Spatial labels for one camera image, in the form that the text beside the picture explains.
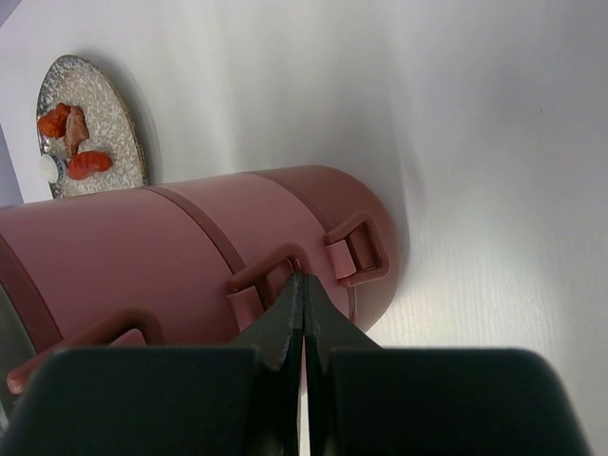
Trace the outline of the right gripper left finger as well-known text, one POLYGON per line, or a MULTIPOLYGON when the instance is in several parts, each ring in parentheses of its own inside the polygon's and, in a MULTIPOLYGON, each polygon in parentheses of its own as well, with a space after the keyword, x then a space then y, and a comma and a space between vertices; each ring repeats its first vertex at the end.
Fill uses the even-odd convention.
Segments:
POLYGON ((296 455, 304 277, 230 345, 66 350, 33 376, 5 455, 296 455))

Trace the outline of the pink lunch container with handle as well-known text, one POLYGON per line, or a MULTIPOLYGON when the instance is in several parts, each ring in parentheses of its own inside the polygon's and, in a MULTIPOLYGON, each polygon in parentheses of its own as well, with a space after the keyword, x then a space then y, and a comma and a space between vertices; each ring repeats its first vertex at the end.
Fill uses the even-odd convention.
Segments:
POLYGON ((9 390, 21 393, 63 347, 236 337, 226 244, 192 201, 169 190, 3 208, 1 282, 34 348, 9 369, 9 390))

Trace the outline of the orange fried chicken piece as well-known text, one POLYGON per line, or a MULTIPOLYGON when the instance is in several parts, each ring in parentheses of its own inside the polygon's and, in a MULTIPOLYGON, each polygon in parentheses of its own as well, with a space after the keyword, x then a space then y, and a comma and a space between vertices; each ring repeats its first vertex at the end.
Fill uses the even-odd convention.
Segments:
POLYGON ((61 139, 67 130, 67 117, 71 111, 68 104, 59 103, 37 121, 38 131, 45 137, 61 139))

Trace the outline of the dark red lunch container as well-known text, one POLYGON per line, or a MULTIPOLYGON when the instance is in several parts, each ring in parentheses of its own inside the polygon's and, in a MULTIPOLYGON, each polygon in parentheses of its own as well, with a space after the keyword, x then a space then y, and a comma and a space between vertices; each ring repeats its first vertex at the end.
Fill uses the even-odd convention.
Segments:
POLYGON ((257 171, 297 197, 320 222, 325 247, 344 242, 354 271, 339 282, 349 293, 349 317, 363 331, 386 312, 403 266, 398 233, 382 201, 355 177, 304 165, 257 171))

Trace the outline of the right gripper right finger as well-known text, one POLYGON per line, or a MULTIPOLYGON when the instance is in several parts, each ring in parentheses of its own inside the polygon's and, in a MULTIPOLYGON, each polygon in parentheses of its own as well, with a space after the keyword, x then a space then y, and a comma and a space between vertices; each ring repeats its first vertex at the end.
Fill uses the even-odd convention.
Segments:
POLYGON ((302 279, 314 455, 587 455, 561 380, 532 351, 388 349, 302 279))

